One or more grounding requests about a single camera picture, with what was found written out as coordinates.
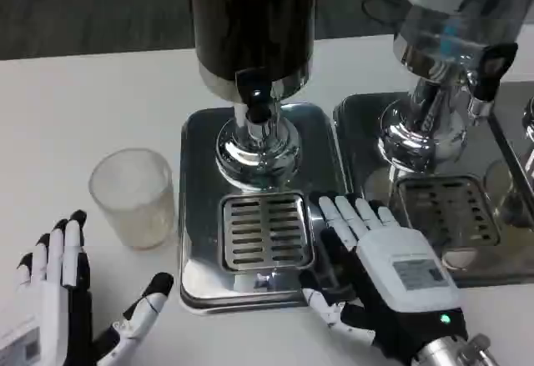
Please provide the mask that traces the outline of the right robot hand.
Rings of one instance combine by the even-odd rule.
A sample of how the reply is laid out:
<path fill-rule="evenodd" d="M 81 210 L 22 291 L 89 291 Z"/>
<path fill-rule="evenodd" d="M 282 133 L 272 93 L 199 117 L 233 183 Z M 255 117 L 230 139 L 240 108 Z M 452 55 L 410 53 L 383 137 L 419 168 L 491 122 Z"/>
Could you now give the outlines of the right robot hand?
<path fill-rule="evenodd" d="M 306 303 L 329 328 L 404 365 L 436 341 L 467 341 L 460 290 L 422 232 L 363 198 L 320 193 L 317 204 L 327 258 L 355 293 L 328 293 L 312 272 L 301 273 Z"/>

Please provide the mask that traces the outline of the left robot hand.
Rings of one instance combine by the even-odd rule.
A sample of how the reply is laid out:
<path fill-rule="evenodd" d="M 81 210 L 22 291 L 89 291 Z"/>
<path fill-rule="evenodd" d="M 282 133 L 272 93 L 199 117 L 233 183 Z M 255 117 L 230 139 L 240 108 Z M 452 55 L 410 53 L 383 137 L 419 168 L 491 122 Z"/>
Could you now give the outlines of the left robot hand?
<path fill-rule="evenodd" d="M 152 277 L 121 319 L 93 333 L 86 220 L 76 210 L 22 256 L 18 286 L 1 308 L 3 365 L 127 365 L 154 326 L 174 286 L 166 272 Z"/>

